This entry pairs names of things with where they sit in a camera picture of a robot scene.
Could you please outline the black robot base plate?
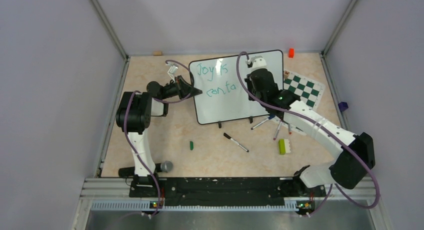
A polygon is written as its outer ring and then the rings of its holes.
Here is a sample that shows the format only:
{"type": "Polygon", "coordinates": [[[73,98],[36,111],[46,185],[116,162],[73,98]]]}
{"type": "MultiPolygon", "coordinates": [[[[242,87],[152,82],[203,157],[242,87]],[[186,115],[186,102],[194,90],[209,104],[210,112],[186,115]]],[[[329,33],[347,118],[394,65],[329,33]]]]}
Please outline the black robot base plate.
{"type": "Polygon", "coordinates": [[[158,186],[135,185],[130,197],[164,199],[165,206],[278,206],[290,197],[324,197],[324,186],[307,188],[292,177],[167,177],[158,186]]]}

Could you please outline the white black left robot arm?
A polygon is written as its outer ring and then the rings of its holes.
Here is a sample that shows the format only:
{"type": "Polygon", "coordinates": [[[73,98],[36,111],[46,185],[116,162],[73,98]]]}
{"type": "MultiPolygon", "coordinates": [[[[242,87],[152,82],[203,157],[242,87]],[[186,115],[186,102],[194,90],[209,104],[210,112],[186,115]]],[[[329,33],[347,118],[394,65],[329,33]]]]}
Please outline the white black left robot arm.
{"type": "Polygon", "coordinates": [[[164,171],[172,169],[172,164],[153,161],[149,144],[149,126],[152,117],[166,117],[170,102],[166,99],[178,96],[181,100],[202,94],[202,90],[194,86],[192,74],[190,82],[177,76],[162,86],[156,81],[147,84],[145,92],[124,92],[116,112],[115,121],[130,143],[134,166],[118,170],[120,178],[132,178],[135,185],[147,196],[155,196],[160,191],[157,181],[157,167],[164,166],[164,171]]]}

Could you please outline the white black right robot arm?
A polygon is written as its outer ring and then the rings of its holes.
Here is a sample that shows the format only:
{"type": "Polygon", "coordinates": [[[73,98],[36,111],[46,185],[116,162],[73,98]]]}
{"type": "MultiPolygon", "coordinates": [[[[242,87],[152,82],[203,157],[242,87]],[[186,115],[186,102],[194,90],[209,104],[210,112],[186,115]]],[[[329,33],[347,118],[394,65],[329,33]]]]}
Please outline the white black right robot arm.
{"type": "Polygon", "coordinates": [[[334,183],[346,189],[355,188],[375,165],[373,138],[365,132],[357,135],[333,124],[300,96],[279,89],[263,57],[247,59],[246,66],[249,100],[259,102],[268,113],[299,128],[333,156],[328,163],[307,165],[297,171],[295,193],[306,196],[316,186],[334,183]]]}

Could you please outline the white whiteboard black frame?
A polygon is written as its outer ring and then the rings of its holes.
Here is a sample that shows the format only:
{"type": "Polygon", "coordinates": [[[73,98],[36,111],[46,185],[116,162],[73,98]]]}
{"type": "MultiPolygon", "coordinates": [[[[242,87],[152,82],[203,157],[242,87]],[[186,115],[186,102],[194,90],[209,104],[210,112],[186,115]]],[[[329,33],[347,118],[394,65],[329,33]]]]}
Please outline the white whiteboard black frame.
{"type": "Polygon", "coordinates": [[[264,116],[267,111],[249,100],[240,80],[251,71],[246,57],[236,55],[192,61],[189,64],[195,88],[202,94],[194,97],[197,122],[201,125],[264,116]]]}

